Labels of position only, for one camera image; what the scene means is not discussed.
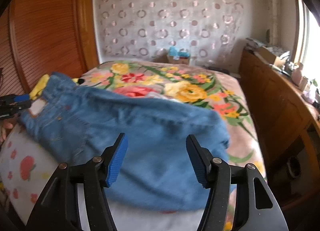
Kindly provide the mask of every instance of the cardboard box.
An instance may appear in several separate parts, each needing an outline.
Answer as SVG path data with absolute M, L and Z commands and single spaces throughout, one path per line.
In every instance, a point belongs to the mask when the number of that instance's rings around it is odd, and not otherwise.
M 286 62 L 286 59 L 282 59 L 273 53 L 269 52 L 266 48 L 264 47 L 259 47 L 256 50 L 268 63 L 273 64 L 274 66 L 277 66 L 281 68 Z
M 174 60 L 173 56 L 168 56 L 169 63 L 172 64 L 186 64 L 189 65 L 189 58 L 180 57 L 179 60 Z

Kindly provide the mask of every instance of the blue gripper pad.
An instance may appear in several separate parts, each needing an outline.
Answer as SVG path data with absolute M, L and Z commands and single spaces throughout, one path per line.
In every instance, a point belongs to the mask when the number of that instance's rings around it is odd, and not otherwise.
M 19 96 L 15 96 L 15 98 L 13 99 L 14 102 L 22 102 L 22 101 L 27 101 L 29 100 L 29 94 L 25 94 L 25 95 L 19 95 Z
M 187 137 L 186 147 L 197 180 L 204 188 L 206 188 L 209 184 L 207 174 L 211 169 L 210 160 L 204 154 L 203 148 L 199 145 L 193 134 Z
M 119 136 L 114 146 L 116 145 L 117 148 L 113 153 L 113 156 L 108 165 L 108 175 L 106 179 L 106 184 L 108 185 L 108 187 L 110 187 L 117 180 L 117 177 L 119 175 L 120 168 L 128 148 L 127 136 L 124 134 L 123 136 Z

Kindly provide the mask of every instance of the white wall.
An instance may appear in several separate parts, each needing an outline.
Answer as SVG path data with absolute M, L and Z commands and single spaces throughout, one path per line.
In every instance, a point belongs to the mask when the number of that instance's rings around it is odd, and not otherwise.
M 237 73 L 243 47 L 247 37 L 255 38 L 265 42 L 268 20 L 267 0 L 242 0 L 244 5 L 244 15 L 242 25 L 238 32 L 238 39 L 233 48 L 233 63 L 229 65 L 228 70 Z
M 280 0 L 280 46 L 291 51 L 296 35 L 296 1 Z

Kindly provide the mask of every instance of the metal screw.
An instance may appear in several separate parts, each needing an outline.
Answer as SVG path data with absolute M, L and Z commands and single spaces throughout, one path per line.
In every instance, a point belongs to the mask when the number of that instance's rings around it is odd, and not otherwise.
M 222 160 L 221 160 L 219 157 L 213 158 L 212 161 L 213 161 L 215 164 L 220 164 L 220 163 L 222 163 Z
M 253 164 L 247 164 L 247 167 L 248 167 L 250 170 L 254 170 L 254 169 L 256 168 Z
M 101 156 L 95 156 L 92 158 L 92 160 L 95 162 L 95 163 L 98 163 L 98 162 L 101 162 L 102 158 Z
M 67 167 L 68 165 L 66 163 L 61 163 L 59 164 L 59 169 L 63 170 Z

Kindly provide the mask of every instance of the yellow cloth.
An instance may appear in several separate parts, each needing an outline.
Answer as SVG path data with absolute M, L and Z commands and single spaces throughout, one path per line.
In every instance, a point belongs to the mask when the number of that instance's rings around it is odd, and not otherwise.
M 43 75 L 36 86 L 33 88 L 33 90 L 30 92 L 29 97 L 32 100 L 37 99 L 42 94 L 42 90 L 47 86 L 48 80 L 50 79 L 50 76 L 48 74 Z M 75 83 L 78 83 L 78 78 L 72 79 Z

